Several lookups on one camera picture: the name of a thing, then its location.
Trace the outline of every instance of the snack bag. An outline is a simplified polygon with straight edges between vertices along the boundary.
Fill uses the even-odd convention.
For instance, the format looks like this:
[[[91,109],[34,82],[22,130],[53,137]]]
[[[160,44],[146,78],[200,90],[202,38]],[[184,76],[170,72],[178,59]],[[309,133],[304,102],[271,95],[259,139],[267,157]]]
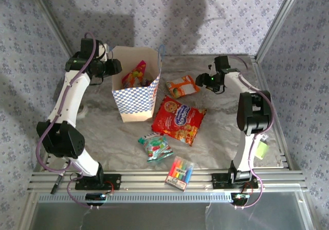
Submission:
[[[166,96],[155,117],[152,129],[192,146],[206,112],[206,109],[192,108]]]
[[[122,89],[132,88],[132,87],[140,87],[143,82],[143,77],[145,73],[146,63],[145,61],[141,61],[134,70],[128,73],[125,77],[123,77]]]
[[[197,87],[189,75],[167,82],[166,84],[173,98],[180,98],[200,91],[200,88]]]
[[[148,162],[159,161],[174,153],[166,137],[156,132],[141,137],[138,143],[144,146],[148,154]]]
[[[174,163],[167,175],[166,184],[173,186],[181,191],[185,191],[189,183],[194,164],[181,157],[175,157]]]

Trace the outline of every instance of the gray table surface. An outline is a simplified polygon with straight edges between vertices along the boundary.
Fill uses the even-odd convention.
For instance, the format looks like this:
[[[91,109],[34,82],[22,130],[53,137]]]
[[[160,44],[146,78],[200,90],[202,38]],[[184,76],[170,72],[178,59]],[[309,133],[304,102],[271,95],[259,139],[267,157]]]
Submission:
[[[244,64],[230,57],[232,68],[239,69],[245,78],[257,86],[252,63],[248,56],[242,57]],[[191,75],[194,79],[201,73],[209,72],[208,65],[214,56],[166,56],[157,92],[153,119],[165,95],[170,95],[166,81]],[[215,95],[202,88],[198,93],[179,98],[178,101],[196,108],[206,108],[199,132],[190,147],[181,141],[168,137],[174,155],[160,162],[147,162],[147,155],[137,140],[150,133],[152,121],[123,123],[112,92],[111,77],[100,86],[90,86],[82,99],[88,107],[85,118],[77,120],[77,130],[85,137],[85,148],[90,155],[103,165],[104,170],[121,169],[169,169],[175,156],[195,163],[195,168],[224,169],[230,166],[240,139],[236,124],[238,95],[226,88],[225,93]],[[273,131],[269,131],[269,151],[263,160],[255,158],[256,167],[282,166],[280,152]],[[60,161],[51,160],[50,166],[59,167]]]

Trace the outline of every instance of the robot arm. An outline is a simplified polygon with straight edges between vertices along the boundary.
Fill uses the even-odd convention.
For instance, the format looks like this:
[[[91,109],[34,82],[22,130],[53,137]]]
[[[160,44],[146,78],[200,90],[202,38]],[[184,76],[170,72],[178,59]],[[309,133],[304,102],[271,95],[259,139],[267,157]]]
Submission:
[[[227,56],[219,56],[215,58],[216,74],[208,75],[203,73],[196,78],[198,86],[205,85],[214,93],[219,94],[225,91],[225,88],[239,96],[239,105],[237,110],[236,121],[241,131],[240,142],[237,148],[237,153],[231,162],[229,176],[231,183],[239,183],[249,181],[251,179],[250,170],[253,164],[255,149],[251,151],[252,144],[258,147],[261,136],[257,133],[265,130],[270,124],[271,110],[267,102],[255,91],[256,88],[248,88],[242,83],[244,78],[240,75],[237,69],[232,69],[228,64]],[[260,91],[268,99],[270,93],[268,91]]]
[[[80,76],[70,85],[71,80],[79,73],[87,59],[90,57],[93,49],[92,39],[81,40],[81,51],[77,52],[66,63],[65,80],[62,91],[54,107],[54,110],[46,122],[38,122],[36,130],[41,137],[51,122],[55,123],[43,140],[46,151],[56,157],[65,157],[71,160],[74,167],[80,170],[84,177],[94,178],[96,183],[102,183],[102,166],[96,162],[85,150],[85,140],[79,131],[76,130],[76,118],[78,109],[85,93],[90,85],[92,77],[103,78],[105,76],[119,73],[121,63],[117,59],[107,58],[108,47],[101,41],[96,42],[96,52],[93,60]],[[69,91],[62,102],[64,92],[67,86]],[[58,109],[62,106],[61,114],[58,115]]]

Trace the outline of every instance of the candy bag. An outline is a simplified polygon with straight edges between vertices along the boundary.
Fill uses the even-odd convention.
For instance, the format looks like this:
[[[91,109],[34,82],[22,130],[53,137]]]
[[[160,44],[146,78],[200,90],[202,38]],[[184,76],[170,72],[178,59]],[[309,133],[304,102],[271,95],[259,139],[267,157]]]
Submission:
[[[166,83],[173,98],[180,98],[200,91],[191,76],[187,75]]]
[[[152,129],[192,146],[206,112],[206,109],[192,108],[166,96],[155,117]]]
[[[141,137],[138,143],[144,146],[148,154],[148,162],[159,161],[174,153],[166,137],[156,132]]]
[[[145,73],[146,63],[145,61],[141,61],[134,70],[128,73],[125,77],[123,77],[122,89],[132,88],[132,87],[140,87],[143,82],[143,77]]]

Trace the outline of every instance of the colored marker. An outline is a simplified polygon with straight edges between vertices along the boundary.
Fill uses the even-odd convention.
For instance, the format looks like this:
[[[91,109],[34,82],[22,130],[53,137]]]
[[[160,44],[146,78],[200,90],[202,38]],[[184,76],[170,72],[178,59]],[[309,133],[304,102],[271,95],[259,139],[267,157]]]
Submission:
[[[183,163],[184,163],[184,161],[181,161],[180,164],[179,164],[179,166],[177,167],[177,168],[179,168],[179,170],[181,170],[181,167],[183,166]],[[176,178],[179,178],[180,175],[181,175],[181,174],[178,172],[178,173],[176,174]]]
[[[186,169],[186,162],[183,162],[183,166],[181,167],[181,170],[185,170],[185,169]],[[185,177],[185,175],[180,174],[179,177],[178,177],[178,179],[179,179],[179,180],[182,180],[183,177]]]
[[[176,164],[177,164],[177,159],[175,159],[173,165],[171,166],[170,172],[169,172],[169,176],[173,176],[173,173],[175,172],[176,169]]]
[[[191,175],[192,175],[192,171],[193,171],[192,167],[190,167],[189,170],[187,170],[186,177],[185,177],[185,180],[184,180],[185,183],[189,183]]]
[[[176,171],[176,168],[179,167],[180,163],[181,163],[181,160],[177,160],[177,163],[175,164],[175,169],[174,169],[172,177],[176,177],[176,175],[178,174],[177,171]]]

